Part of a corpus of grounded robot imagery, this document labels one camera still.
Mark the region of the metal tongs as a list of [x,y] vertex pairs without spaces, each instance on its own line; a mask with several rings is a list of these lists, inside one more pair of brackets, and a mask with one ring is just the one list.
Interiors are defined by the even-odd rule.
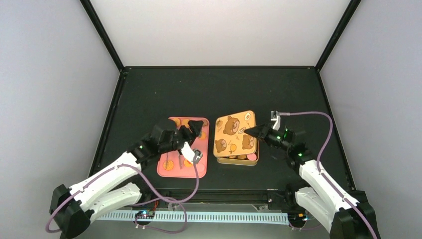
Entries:
[[166,156],[165,156],[164,162],[166,160],[172,160],[174,162],[174,168],[172,170],[177,169],[177,168],[180,169],[183,166],[182,157],[181,157],[181,155],[179,154],[178,151],[173,151],[173,152],[167,153]]

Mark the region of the pale pink cookie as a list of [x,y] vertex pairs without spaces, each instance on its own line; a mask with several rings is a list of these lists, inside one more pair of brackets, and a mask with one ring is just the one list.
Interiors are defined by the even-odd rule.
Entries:
[[250,161],[256,161],[257,155],[256,154],[248,154],[247,159],[250,160]]

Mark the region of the pink plastic tray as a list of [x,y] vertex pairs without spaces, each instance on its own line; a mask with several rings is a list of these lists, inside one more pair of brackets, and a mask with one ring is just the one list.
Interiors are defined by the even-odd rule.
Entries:
[[165,156],[167,153],[162,154],[160,160],[157,164],[157,173],[161,177],[171,177],[171,178],[202,178],[205,176],[207,172],[207,160],[208,160],[208,143],[209,143],[209,135],[210,135],[210,126],[209,120],[206,118],[199,118],[199,117],[170,117],[176,123],[177,128],[180,128],[181,124],[185,123],[187,120],[202,120],[204,122],[202,128],[202,134],[198,137],[193,145],[191,146],[192,149],[198,149],[203,153],[202,159],[196,164],[196,168],[193,167],[185,167],[184,165],[179,169],[174,169],[171,171],[166,171],[163,168],[163,163],[165,160]]

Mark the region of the clear plastic lid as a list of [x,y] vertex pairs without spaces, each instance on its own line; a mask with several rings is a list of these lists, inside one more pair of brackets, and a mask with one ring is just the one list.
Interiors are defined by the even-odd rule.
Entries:
[[255,126],[255,113],[251,110],[218,117],[213,140],[214,156],[229,158],[255,153],[257,140],[246,133]]

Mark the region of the gold cookie tin box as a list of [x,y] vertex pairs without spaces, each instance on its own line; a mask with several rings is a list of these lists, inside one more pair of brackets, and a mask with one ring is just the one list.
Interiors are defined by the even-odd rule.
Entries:
[[259,160],[259,147],[257,147],[257,150],[252,154],[257,155],[256,161],[250,161],[247,159],[248,154],[242,154],[242,155],[234,155],[234,156],[229,156],[229,157],[218,157],[217,162],[221,164],[229,164],[229,165],[255,166]]

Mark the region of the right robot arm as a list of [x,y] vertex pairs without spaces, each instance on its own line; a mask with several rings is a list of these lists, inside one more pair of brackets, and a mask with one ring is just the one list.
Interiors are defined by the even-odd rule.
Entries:
[[376,214],[363,191],[348,192],[328,174],[303,142],[295,142],[288,128],[275,130],[269,124],[245,133],[286,153],[288,166],[301,178],[287,185],[283,195],[287,207],[308,211],[331,239],[378,239]]

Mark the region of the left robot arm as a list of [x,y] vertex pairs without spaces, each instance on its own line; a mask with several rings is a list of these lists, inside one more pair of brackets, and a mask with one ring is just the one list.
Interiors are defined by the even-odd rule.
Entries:
[[[189,201],[199,188],[197,164],[203,157],[203,153],[192,145],[202,135],[205,122],[205,118],[189,119],[187,125],[177,125],[172,119],[159,121],[140,141],[96,174],[70,187],[63,184],[56,187],[45,231],[60,233],[63,239],[73,239],[107,213],[125,206],[141,206],[141,188],[133,182],[122,185],[136,175],[144,180],[158,200],[179,205]],[[161,195],[142,173],[149,160],[174,151],[193,165],[196,177],[193,192],[181,200]]]

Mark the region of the yellow cookie red mark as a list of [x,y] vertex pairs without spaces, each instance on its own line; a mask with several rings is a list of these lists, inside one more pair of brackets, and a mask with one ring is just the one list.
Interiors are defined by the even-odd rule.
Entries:
[[188,160],[186,160],[186,159],[184,159],[184,161],[183,161],[183,165],[184,165],[185,167],[188,167],[188,168],[193,167],[193,163],[189,162],[189,161],[188,161]]

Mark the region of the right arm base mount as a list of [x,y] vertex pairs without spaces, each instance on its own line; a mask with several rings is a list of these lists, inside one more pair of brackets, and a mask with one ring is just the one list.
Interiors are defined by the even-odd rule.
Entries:
[[307,210],[301,206],[289,204],[284,191],[267,190],[267,206],[270,210],[281,210],[285,213],[304,213]]

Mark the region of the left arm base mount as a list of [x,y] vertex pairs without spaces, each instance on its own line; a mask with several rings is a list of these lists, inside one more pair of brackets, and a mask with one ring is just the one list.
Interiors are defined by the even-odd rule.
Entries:
[[161,198],[153,195],[143,196],[139,202],[129,205],[137,210],[157,210],[159,208],[166,208],[168,203]]

